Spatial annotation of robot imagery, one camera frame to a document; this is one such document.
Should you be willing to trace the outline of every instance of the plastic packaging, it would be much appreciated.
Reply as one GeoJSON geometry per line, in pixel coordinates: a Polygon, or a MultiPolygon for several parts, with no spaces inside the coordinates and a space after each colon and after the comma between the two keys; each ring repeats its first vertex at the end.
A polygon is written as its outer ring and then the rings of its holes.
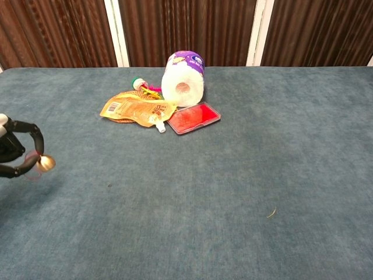
{"type": "Polygon", "coordinates": [[[165,100],[177,102],[178,107],[198,104],[203,96],[205,64],[193,51],[177,51],[169,57],[162,77],[165,100]]]}
{"type": "Polygon", "coordinates": [[[177,134],[184,134],[220,120],[220,114],[206,102],[184,108],[167,121],[177,134]]]}
{"type": "Polygon", "coordinates": [[[176,104],[165,100],[144,100],[129,93],[120,93],[103,107],[100,116],[113,120],[128,118],[144,127],[155,125],[160,133],[166,131],[163,122],[175,112],[176,104]]]}

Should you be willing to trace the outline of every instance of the blue carpet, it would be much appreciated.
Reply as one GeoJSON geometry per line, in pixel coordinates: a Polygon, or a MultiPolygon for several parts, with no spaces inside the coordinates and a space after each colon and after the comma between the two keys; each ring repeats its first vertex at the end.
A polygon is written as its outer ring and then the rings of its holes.
{"type": "Polygon", "coordinates": [[[372,279],[373,68],[206,68],[221,121],[184,136],[99,116],[163,71],[0,74],[57,161],[0,178],[0,279],[372,279]]]}

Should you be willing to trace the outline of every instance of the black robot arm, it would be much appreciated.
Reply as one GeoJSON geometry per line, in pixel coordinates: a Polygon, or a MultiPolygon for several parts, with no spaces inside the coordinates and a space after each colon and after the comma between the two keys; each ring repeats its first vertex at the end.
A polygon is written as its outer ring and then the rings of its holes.
{"type": "Polygon", "coordinates": [[[39,127],[23,121],[13,121],[8,116],[0,114],[0,163],[11,162],[25,152],[25,148],[13,132],[30,133],[34,139],[37,154],[29,157],[20,166],[11,167],[0,164],[0,177],[13,178],[27,173],[44,153],[44,138],[39,127]]]}

